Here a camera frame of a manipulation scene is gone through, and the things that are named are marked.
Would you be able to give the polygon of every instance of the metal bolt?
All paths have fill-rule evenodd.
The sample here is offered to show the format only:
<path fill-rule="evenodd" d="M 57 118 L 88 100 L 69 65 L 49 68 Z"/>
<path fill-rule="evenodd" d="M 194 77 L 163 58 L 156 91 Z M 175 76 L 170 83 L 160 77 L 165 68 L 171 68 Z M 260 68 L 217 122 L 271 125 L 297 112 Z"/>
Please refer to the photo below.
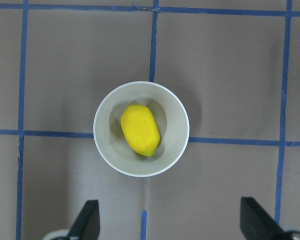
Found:
<path fill-rule="evenodd" d="M 300 240 L 300 233 L 298 233 L 298 232 L 292 233 L 291 239 L 292 240 Z"/>

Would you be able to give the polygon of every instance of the yellow fruit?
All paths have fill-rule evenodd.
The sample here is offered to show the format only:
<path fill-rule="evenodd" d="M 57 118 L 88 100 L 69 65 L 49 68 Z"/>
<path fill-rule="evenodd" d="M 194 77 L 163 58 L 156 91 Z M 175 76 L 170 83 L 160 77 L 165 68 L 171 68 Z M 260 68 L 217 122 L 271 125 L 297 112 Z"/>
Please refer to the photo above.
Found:
<path fill-rule="evenodd" d="M 136 153 L 147 157 L 155 154 L 160 134 L 147 106 L 131 103 L 121 115 L 120 122 L 126 141 Z"/>

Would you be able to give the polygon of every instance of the bowl rim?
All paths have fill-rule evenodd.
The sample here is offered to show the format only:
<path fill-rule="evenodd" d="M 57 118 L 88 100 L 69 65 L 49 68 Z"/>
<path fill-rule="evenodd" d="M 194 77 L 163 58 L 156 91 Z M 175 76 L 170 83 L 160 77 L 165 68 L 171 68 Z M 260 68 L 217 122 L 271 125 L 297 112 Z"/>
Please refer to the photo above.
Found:
<path fill-rule="evenodd" d="M 100 147 L 99 147 L 99 144 L 98 144 L 98 141 L 97 141 L 97 134 L 96 134 L 96 122 L 97 122 L 97 117 L 98 117 L 98 113 L 101 109 L 101 107 L 103 106 L 103 104 L 107 101 L 107 99 L 113 95 L 115 92 L 119 91 L 120 89 L 122 88 L 125 88 L 125 87 L 128 87 L 130 85 L 139 85 L 139 84 L 146 84 L 146 85 L 153 85 L 153 86 L 156 86 L 156 87 L 159 87 L 163 90 L 165 90 L 166 92 L 168 92 L 170 95 L 172 95 L 176 100 L 177 102 L 179 103 L 179 105 L 181 106 L 182 110 L 183 110 L 183 113 L 185 115 L 185 119 L 186 119 L 186 127 L 187 127 L 187 130 L 186 130 L 186 141 L 183 145 L 183 148 L 182 150 L 180 151 L 179 155 L 175 158 L 175 160 L 173 162 L 171 162 L 168 166 L 166 166 L 165 168 L 159 170 L 159 171 L 156 171 L 156 172 L 153 172 L 153 173 L 147 173 L 147 174 L 135 174 L 135 173 L 130 173 L 130 172 L 126 172 L 126 171 L 123 171 L 122 169 L 116 167 L 115 165 L 113 165 L 105 156 L 104 154 L 102 153 Z M 166 170 L 168 170 L 169 168 L 171 168 L 180 158 L 181 156 L 183 155 L 183 153 L 185 152 L 186 150 L 186 147 L 188 145 L 188 142 L 189 142 L 189 135 L 190 135 L 190 124 L 189 124 L 189 117 L 188 117 L 188 114 L 187 114 L 187 111 L 184 107 L 184 105 L 182 104 L 182 102 L 180 101 L 180 99 L 171 91 L 169 90 L 168 88 L 166 88 L 165 86 L 162 86 L 158 83 L 155 83 L 155 82 L 151 82 L 151 81 L 132 81 L 132 82 L 128 82 L 128 83 L 124 83 L 118 87 L 116 87 L 115 89 L 113 89 L 111 92 L 109 92 L 105 98 L 101 101 L 101 103 L 99 104 L 96 112 L 95 112 L 95 115 L 94 115 L 94 121 L 93 121 L 93 138 L 94 138 L 94 143 L 100 153 L 100 155 L 102 156 L 103 160 L 105 160 L 105 162 L 110 165 L 112 168 L 114 168 L 115 170 L 117 170 L 118 172 L 122 173 L 122 174 L 125 174 L 125 175 L 128 175 L 128 176 L 132 176 L 132 177 L 139 177 L 139 178 L 144 178 L 144 177 L 151 177 L 151 176 L 155 176 L 155 175 L 158 175 L 160 173 L 163 173 L 165 172 Z"/>

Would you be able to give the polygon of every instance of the white bowl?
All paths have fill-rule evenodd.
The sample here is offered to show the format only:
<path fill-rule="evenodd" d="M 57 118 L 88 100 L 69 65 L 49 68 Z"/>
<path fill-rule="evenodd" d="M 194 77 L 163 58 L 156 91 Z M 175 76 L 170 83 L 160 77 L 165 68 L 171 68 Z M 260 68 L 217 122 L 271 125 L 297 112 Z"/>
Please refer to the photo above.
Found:
<path fill-rule="evenodd" d="M 120 118 L 131 103 L 148 106 L 160 132 L 160 143 L 151 157 L 135 153 L 121 129 Z M 187 112 L 170 90 L 157 83 L 134 81 L 111 91 L 94 117 L 93 136 L 103 159 L 117 171 L 134 177 L 160 174 L 173 166 L 189 139 Z"/>

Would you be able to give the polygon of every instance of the round bowl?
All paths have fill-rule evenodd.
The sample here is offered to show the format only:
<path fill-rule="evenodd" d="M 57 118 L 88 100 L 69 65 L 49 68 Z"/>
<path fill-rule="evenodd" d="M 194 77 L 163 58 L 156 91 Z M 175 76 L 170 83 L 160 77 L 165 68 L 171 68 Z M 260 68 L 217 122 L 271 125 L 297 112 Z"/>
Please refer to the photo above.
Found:
<path fill-rule="evenodd" d="M 120 118 L 130 103 L 152 111 L 160 142 L 151 157 L 134 152 L 121 129 Z M 189 139 L 187 112 L 169 89 L 157 83 L 134 81 L 111 91 L 100 103 L 94 117 L 93 137 L 103 159 L 117 171 L 134 177 L 149 177 L 172 167 L 186 149 Z"/>

